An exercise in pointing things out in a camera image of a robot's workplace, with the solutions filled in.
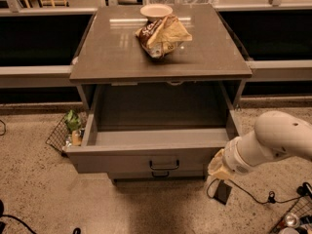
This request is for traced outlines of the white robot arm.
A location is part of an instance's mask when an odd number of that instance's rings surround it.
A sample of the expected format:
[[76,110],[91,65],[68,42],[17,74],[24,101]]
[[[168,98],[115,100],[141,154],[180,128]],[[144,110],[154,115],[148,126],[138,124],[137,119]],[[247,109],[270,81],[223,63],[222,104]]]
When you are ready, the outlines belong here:
[[312,160],[312,125],[285,112],[268,111],[256,119],[252,131],[228,141],[216,153],[208,172],[229,179],[292,156]]

